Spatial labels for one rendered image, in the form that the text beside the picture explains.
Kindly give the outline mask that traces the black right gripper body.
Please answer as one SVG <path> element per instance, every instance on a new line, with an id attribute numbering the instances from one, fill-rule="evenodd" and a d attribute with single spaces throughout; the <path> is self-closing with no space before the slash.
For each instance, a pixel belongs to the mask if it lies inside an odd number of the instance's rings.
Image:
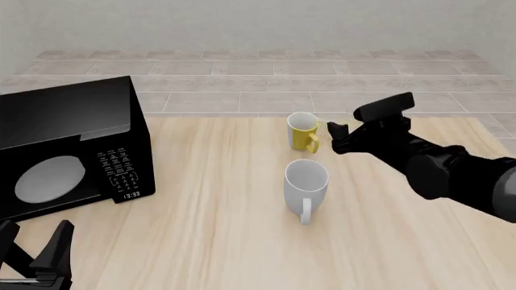
<path id="1" fill-rule="evenodd" d="M 383 151 L 410 151 L 411 120 L 404 116 L 390 116 L 380 120 Z"/>

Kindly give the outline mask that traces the round grey turntable plate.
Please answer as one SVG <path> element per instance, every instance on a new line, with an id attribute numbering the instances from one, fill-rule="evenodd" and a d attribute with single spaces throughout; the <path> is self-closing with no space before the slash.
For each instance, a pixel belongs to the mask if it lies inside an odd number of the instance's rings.
<path id="1" fill-rule="evenodd" d="M 21 175 L 15 196 L 29 204 L 49 202 L 77 187 L 85 168 L 76 156 L 57 156 L 41 161 Z"/>

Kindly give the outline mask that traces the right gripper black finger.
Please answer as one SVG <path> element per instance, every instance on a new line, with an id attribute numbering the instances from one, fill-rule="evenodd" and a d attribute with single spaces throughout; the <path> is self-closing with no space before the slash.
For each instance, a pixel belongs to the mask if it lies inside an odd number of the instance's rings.
<path id="1" fill-rule="evenodd" d="M 381 147 L 381 128 L 363 125 L 349 131 L 349 136 L 344 142 L 332 142 L 331 149 L 336 154 L 352 152 L 369 153 L 372 155 L 385 155 L 386 151 Z"/>
<path id="2" fill-rule="evenodd" d="M 336 122 L 328 122 L 327 130 L 332 142 L 344 142 L 349 136 L 348 124 L 339 125 Z"/>

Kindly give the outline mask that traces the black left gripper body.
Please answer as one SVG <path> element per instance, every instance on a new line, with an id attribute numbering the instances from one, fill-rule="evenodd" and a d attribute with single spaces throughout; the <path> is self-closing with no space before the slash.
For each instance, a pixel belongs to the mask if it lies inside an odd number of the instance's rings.
<path id="1" fill-rule="evenodd" d="M 27 273 L 20 273 L 22 279 L 0 279 L 0 290 L 70 290 L 73 273 L 43 272 L 29 278 Z"/>

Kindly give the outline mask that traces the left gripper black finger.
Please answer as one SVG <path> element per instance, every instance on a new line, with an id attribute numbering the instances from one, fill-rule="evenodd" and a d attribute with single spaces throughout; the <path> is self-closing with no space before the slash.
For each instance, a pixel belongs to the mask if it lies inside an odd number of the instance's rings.
<path id="1" fill-rule="evenodd" d="M 14 240 L 19 233 L 20 226 L 13 221 L 4 221 L 0 225 L 0 259 L 4 259 L 14 244 Z"/>
<path id="2" fill-rule="evenodd" d="M 72 272 L 70 264 L 74 225 L 60 222 L 45 248 L 30 264 L 38 272 Z"/>

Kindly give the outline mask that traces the black microwave oven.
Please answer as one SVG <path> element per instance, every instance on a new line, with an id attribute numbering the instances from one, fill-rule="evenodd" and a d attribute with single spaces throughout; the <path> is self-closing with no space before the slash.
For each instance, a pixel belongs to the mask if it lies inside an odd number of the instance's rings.
<path id="1" fill-rule="evenodd" d="M 49 202 L 15 196 L 22 174 L 41 161 L 76 156 L 85 175 Z M 21 222 L 156 191 L 150 132 L 130 77 L 8 93 L 0 96 L 0 222 Z"/>

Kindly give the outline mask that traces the yellow and white mug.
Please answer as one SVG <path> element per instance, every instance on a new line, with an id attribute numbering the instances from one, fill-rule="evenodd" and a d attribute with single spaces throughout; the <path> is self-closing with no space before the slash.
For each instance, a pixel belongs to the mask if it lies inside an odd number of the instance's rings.
<path id="1" fill-rule="evenodd" d="M 309 151 L 315 154 L 319 147 L 317 130 L 319 120 L 312 113 L 292 113 L 286 120 L 289 145 L 298 151 Z"/>

